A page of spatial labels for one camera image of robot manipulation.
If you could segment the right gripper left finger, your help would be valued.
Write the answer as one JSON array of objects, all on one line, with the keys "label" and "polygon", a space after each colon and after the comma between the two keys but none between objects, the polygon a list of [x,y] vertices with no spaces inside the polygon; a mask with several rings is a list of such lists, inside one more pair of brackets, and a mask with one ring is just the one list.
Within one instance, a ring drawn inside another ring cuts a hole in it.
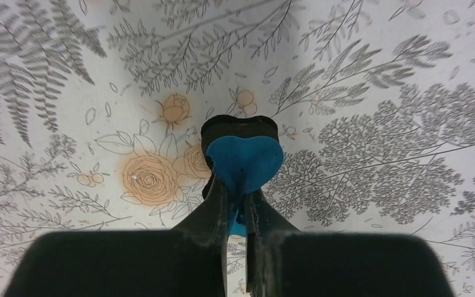
[{"label": "right gripper left finger", "polygon": [[225,296],[227,187],[169,230],[60,231],[36,239],[6,296]]}]

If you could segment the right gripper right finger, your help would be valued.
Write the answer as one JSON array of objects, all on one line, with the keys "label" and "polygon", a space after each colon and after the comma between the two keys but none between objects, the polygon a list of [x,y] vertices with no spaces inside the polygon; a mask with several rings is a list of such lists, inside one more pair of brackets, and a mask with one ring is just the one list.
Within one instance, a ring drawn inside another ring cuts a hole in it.
[{"label": "right gripper right finger", "polygon": [[261,191],[245,196],[247,290],[252,296],[452,296],[421,238],[305,232]]}]

